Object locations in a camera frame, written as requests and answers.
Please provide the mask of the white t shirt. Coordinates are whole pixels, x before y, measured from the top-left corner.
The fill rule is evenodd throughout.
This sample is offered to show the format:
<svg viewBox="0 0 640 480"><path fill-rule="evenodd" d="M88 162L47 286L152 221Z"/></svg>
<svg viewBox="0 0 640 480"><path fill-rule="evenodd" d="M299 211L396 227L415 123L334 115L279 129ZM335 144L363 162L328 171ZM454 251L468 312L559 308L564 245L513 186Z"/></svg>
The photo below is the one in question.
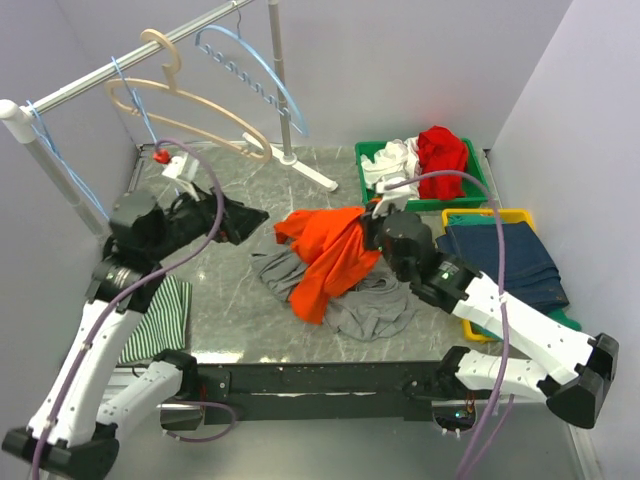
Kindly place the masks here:
<svg viewBox="0 0 640 480"><path fill-rule="evenodd" d="M364 185L374 190L375 184L390 174L401 174L404 179L417 177L422 173L417 154L418 137L406 140L394 139L372 154L359 154Z"/></svg>

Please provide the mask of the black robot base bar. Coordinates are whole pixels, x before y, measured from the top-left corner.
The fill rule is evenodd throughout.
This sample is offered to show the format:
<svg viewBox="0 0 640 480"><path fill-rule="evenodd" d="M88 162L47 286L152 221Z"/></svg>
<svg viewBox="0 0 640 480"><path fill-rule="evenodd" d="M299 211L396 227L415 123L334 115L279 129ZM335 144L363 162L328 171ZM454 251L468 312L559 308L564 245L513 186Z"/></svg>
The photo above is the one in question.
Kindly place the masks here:
<svg viewBox="0 0 640 480"><path fill-rule="evenodd" d="M443 361L200 364L184 352L156 355L183 371L161 410L174 431L240 422L401 418L428 421L436 402L485 400Z"/></svg>

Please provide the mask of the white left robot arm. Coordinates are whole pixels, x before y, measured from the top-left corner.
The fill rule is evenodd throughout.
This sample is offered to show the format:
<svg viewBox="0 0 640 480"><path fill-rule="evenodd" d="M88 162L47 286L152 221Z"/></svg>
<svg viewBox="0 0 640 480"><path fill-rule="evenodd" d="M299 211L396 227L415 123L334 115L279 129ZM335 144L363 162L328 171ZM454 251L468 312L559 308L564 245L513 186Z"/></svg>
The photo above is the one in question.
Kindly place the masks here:
<svg viewBox="0 0 640 480"><path fill-rule="evenodd" d="M267 212L215 190L180 194L168 209L145 190L122 195L111 234L86 292L78 332L51 390L27 425L9 430L2 450L67 479L103 479L122 440L166 400L201 399L194 357L164 348L128 387L105 401L118 359L168 272L161 262L200 237L239 245Z"/></svg>

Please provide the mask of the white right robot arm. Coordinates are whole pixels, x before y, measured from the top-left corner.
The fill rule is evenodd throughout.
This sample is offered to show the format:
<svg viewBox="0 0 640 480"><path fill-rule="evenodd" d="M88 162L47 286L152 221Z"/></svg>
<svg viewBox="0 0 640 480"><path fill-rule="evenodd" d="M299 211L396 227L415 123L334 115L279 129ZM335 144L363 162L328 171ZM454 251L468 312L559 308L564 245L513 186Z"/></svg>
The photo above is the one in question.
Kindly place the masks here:
<svg viewBox="0 0 640 480"><path fill-rule="evenodd" d="M360 223L365 247L380 253L421 301L479 325L524 355L511 359L450 348L435 382L445 396L485 390L492 400L500 394L525 397L573 426L595 426L616 374L616 339L572 330L500 292L488 274L437 249L431 229L415 213L372 201Z"/></svg>

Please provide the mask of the light blue hanger of red shirt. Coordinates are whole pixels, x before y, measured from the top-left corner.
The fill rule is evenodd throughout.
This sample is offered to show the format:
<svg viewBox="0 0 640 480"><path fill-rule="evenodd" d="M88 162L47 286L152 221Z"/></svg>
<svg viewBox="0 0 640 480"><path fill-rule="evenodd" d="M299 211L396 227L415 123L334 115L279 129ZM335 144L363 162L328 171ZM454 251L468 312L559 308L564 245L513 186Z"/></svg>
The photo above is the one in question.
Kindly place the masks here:
<svg viewBox="0 0 640 480"><path fill-rule="evenodd" d="M87 225L95 224L101 229L108 213L99 198L64 159L35 106L27 102L20 110L26 115L33 136L32 142L24 144L26 150L76 214Z"/></svg>

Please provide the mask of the wooden hanger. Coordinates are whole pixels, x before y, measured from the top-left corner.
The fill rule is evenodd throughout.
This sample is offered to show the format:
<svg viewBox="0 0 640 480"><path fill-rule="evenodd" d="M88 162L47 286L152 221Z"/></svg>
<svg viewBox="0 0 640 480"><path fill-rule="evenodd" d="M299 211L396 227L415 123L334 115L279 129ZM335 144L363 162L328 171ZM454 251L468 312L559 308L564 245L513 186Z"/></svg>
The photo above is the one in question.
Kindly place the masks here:
<svg viewBox="0 0 640 480"><path fill-rule="evenodd" d="M247 146L243 146L238 142L234 142L217 134L210 127L199 127L192 123L184 122L173 114L158 114L147 108L142 100L153 127L163 126L200 140L209 141L255 162L266 163L272 158L273 149L271 144L254 126L223 106L179 86L177 77L182 69L182 58L175 44L169 40L165 34L154 29L146 29L141 33L140 39L157 43L161 49L165 50L169 55L169 60L161 65L161 70L164 75L162 82L145 78L134 78L124 74L129 85L137 90L141 100L144 93L152 93L156 96L171 100L175 106L193 107L198 112L207 113L215 118L226 121L236 127L244 137L249 138L251 141ZM115 78L105 83L105 90L111 103L117 109L132 117L138 117L143 121L141 116L134 112L129 94L117 72Z"/></svg>

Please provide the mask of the red t shirt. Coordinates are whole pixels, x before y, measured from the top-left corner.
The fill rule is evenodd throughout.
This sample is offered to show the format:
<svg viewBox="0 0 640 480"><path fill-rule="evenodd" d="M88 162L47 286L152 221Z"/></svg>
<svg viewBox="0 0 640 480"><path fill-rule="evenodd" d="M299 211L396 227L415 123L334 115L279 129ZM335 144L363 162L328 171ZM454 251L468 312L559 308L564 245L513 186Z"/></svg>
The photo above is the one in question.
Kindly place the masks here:
<svg viewBox="0 0 640 480"><path fill-rule="evenodd" d="M469 152L466 144L442 126L433 126L418 135L416 153L422 175L440 170L465 172L467 169ZM456 175L423 179L419 182L418 192L421 199L440 201L465 196L462 178Z"/></svg>

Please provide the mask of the grey adidas t shirt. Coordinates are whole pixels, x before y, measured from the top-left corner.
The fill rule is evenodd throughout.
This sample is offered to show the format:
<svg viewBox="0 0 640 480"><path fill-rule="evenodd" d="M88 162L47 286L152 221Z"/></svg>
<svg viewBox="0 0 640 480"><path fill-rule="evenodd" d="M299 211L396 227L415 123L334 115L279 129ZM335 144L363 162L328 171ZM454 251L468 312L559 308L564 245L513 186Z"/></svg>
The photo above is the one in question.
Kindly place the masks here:
<svg viewBox="0 0 640 480"><path fill-rule="evenodd" d="M270 245L252 253L250 265L267 289L288 303L307 270L285 245ZM329 300L322 323L335 333L371 342L399 334L415 315L408 287L376 268L346 293Z"/></svg>

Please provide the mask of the orange t shirt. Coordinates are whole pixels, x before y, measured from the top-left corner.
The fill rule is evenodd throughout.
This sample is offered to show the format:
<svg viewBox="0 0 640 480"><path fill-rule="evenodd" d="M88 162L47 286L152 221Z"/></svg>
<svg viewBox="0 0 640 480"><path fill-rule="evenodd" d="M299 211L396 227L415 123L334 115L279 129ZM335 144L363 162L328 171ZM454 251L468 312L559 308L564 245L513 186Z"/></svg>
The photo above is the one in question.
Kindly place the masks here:
<svg viewBox="0 0 640 480"><path fill-rule="evenodd" d="M363 280L381 253L365 248L362 206L296 210L274 225L276 242L289 248L307 266L289 302L294 314L321 324L328 303Z"/></svg>

